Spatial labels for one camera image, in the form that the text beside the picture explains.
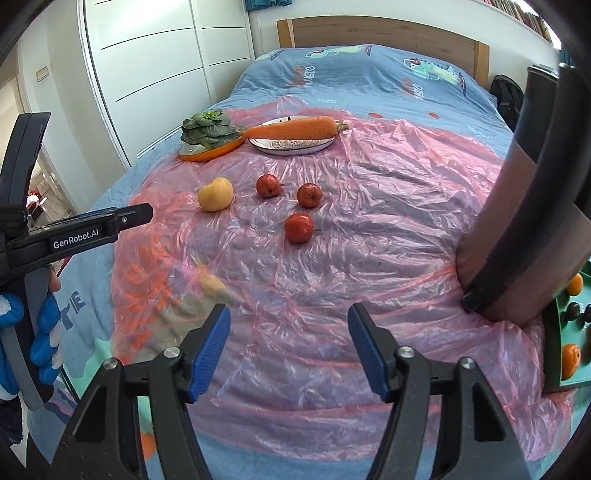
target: carrot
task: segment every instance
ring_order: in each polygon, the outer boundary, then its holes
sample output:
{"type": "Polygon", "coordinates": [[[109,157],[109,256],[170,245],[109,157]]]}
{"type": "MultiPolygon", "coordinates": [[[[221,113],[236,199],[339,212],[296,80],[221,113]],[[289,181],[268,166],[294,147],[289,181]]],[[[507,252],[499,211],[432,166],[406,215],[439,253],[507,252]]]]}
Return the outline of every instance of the carrot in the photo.
{"type": "Polygon", "coordinates": [[[252,127],[244,135],[265,140],[326,140],[348,129],[347,124],[338,123],[329,116],[309,116],[252,127]]]}

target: bed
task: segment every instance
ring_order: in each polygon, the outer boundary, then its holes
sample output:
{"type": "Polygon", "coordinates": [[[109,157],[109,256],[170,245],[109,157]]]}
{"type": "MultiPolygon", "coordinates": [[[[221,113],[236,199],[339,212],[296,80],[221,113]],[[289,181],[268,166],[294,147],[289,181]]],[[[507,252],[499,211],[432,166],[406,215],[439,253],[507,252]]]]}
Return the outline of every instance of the bed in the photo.
{"type": "MultiPolygon", "coordinates": [[[[216,302],[233,326],[210,390],[190,410],[217,480],[365,478],[388,408],[369,390],[346,331],[363,301],[380,326],[429,358],[476,358],[511,419],[534,478],[554,462],[589,404],[588,389],[541,397],[540,320],[489,324],[459,306],[455,246],[490,191],[511,141],[488,83],[488,48],[425,25],[372,17],[278,23],[281,47],[242,75],[216,107],[249,127],[325,114],[351,131],[306,157],[275,158],[245,144],[205,165],[179,162],[173,135],[146,153],[95,208],[148,201],[150,225],[75,256],[57,294],[64,366],[82,394],[102,361],[153,357],[198,327],[216,302]],[[254,191],[271,172],[286,194],[254,191]],[[194,192],[216,176],[232,207],[210,216],[194,192]],[[320,232],[285,244],[295,187],[325,192],[320,232]]],[[[150,412],[140,401],[144,453],[150,412]]],[[[50,460],[75,406],[59,385],[29,415],[50,460]]],[[[417,478],[429,478],[439,404],[417,478]]]]}

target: decorative plate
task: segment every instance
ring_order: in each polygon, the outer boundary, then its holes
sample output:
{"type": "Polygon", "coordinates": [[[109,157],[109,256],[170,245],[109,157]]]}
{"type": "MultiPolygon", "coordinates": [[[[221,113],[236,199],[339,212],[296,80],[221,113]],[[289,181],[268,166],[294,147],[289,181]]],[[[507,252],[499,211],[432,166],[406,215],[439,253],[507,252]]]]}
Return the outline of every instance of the decorative plate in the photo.
{"type": "MultiPolygon", "coordinates": [[[[304,115],[284,116],[275,118],[263,123],[263,125],[288,122],[297,118],[305,118],[304,115]]],[[[270,155],[280,155],[282,157],[294,157],[315,153],[325,149],[335,141],[336,137],[326,140],[265,140],[262,138],[251,138],[250,143],[264,153],[270,155]]]]}

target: white wardrobe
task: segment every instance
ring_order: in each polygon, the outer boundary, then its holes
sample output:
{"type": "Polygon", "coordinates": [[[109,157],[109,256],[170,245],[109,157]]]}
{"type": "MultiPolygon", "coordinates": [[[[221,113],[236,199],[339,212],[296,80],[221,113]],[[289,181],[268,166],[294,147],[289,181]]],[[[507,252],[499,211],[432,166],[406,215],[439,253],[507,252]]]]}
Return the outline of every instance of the white wardrobe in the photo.
{"type": "Polygon", "coordinates": [[[242,0],[84,0],[89,73],[130,166],[254,60],[242,0]]]}

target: hand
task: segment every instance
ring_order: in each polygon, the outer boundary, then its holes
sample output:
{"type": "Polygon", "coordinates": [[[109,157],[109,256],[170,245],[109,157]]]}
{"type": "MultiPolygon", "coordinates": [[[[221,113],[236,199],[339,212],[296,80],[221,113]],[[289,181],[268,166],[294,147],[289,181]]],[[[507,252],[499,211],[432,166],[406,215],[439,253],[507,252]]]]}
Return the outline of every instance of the hand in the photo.
{"type": "MultiPolygon", "coordinates": [[[[31,345],[31,361],[39,367],[39,380],[45,385],[56,381],[63,363],[60,348],[60,309],[52,295],[59,291],[61,282],[51,272],[49,294],[41,306],[37,323],[39,330],[31,345]]],[[[24,306],[21,299],[11,293],[0,293],[0,328],[11,327],[22,320],[24,306]]],[[[0,400],[11,400],[19,392],[8,360],[0,346],[0,400]]]]}

